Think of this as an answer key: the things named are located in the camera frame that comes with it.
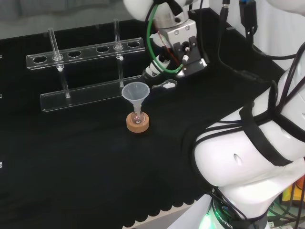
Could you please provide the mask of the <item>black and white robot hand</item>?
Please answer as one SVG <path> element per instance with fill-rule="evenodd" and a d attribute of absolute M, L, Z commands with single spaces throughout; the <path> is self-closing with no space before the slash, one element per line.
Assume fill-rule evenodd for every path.
<path fill-rule="evenodd" d="M 150 35 L 149 41 L 151 44 L 151 50 L 153 51 L 158 63 L 166 68 L 168 71 L 173 71 L 177 69 L 177 64 L 174 62 L 173 57 L 171 56 L 171 52 L 168 51 L 167 47 L 164 45 L 164 40 L 162 40 L 162 36 L 158 33 L 154 33 Z M 148 52 L 148 56 L 151 60 L 151 63 L 143 70 L 142 76 L 146 81 L 157 80 L 158 78 L 165 76 L 176 76 L 177 73 L 169 73 L 165 72 L 154 60 L 151 55 L 150 49 L 148 47 L 147 41 L 145 41 L 146 50 Z"/>

